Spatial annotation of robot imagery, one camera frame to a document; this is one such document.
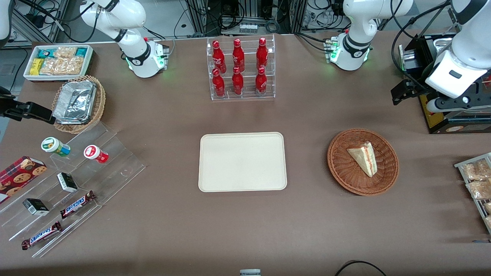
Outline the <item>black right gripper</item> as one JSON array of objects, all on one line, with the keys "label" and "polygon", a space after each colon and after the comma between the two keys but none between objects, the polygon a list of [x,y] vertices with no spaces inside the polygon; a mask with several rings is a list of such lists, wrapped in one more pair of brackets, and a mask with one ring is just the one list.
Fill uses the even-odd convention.
[{"label": "black right gripper", "polygon": [[30,117],[51,125],[56,122],[56,117],[53,116],[50,109],[34,102],[16,101],[11,92],[2,86],[0,87],[0,115],[12,120]]}]

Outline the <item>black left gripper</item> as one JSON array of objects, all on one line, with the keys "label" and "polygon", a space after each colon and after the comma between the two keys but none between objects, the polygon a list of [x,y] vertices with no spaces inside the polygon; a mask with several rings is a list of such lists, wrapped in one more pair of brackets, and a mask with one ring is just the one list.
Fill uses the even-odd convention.
[{"label": "black left gripper", "polygon": [[[391,89],[393,105],[398,105],[403,100],[417,97],[419,93],[427,92],[425,86],[422,86],[417,81],[414,82],[405,79],[400,84],[402,84],[403,89]],[[484,75],[478,78],[462,95],[455,99],[438,93],[437,98],[428,101],[427,110],[433,113],[453,111],[470,112],[471,110],[487,110],[489,112],[490,106],[491,77],[490,75]]]}]

